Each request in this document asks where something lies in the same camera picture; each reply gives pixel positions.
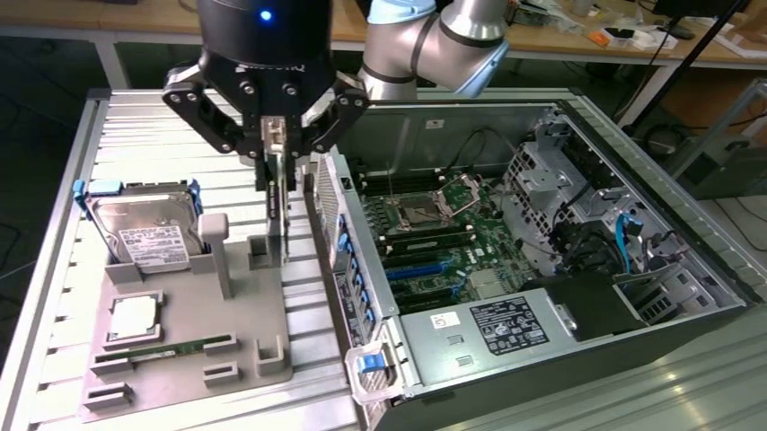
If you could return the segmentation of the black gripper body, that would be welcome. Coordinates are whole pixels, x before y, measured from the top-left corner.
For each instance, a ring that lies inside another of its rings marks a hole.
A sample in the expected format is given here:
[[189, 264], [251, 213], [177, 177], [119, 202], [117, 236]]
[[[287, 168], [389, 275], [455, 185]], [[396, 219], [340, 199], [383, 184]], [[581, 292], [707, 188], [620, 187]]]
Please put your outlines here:
[[301, 116], [336, 80], [331, 1], [199, 1], [203, 76], [241, 116]]

